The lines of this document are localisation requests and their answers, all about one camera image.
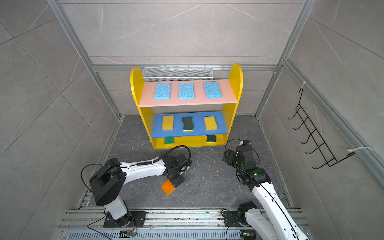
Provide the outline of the orange sponge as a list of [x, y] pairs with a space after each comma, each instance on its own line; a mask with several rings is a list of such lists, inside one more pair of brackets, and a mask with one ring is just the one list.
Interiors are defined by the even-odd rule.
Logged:
[[161, 185], [161, 189], [169, 196], [175, 190], [175, 187], [170, 180], [167, 180]]

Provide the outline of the dark green sponge curved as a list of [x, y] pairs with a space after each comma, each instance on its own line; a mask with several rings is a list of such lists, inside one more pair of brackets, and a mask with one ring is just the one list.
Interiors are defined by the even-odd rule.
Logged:
[[192, 117], [183, 117], [183, 131], [184, 132], [193, 132], [194, 131], [194, 123]]

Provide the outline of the yellow sponge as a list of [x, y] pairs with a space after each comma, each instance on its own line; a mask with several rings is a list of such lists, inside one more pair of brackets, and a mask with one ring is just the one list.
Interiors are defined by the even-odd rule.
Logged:
[[206, 131], [215, 131], [218, 129], [214, 116], [204, 117]]
[[163, 116], [162, 130], [172, 131], [173, 129], [174, 129], [174, 116], [172, 115]]

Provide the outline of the blue sponge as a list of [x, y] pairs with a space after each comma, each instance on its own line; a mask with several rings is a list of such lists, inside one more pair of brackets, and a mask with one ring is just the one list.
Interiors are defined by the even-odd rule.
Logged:
[[193, 100], [194, 84], [193, 83], [180, 83], [179, 85], [179, 99], [180, 100]]
[[170, 98], [171, 84], [169, 83], [159, 83], [156, 84], [155, 89], [155, 100], [168, 100]]

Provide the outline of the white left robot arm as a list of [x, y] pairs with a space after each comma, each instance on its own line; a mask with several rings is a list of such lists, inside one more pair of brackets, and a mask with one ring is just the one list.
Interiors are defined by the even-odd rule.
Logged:
[[192, 165], [191, 157], [180, 154], [166, 155], [150, 161], [125, 163], [110, 159], [90, 177], [90, 190], [97, 206], [107, 211], [104, 228], [142, 227], [145, 212], [129, 212], [127, 204], [120, 197], [123, 185], [135, 180], [153, 176], [166, 176], [161, 185], [166, 195], [172, 193], [184, 181], [182, 173]]

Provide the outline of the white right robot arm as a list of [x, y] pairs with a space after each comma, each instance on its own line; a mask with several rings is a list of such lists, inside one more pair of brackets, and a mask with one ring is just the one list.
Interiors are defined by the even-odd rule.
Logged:
[[239, 205], [238, 222], [251, 226], [263, 240], [308, 240], [280, 200], [267, 172], [254, 160], [256, 151], [248, 140], [241, 140], [235, 151], [225, 148], [223, 161], [235, 168], [238, 181], [246, 185], [262, 205], [266, 219], [253, 202]]

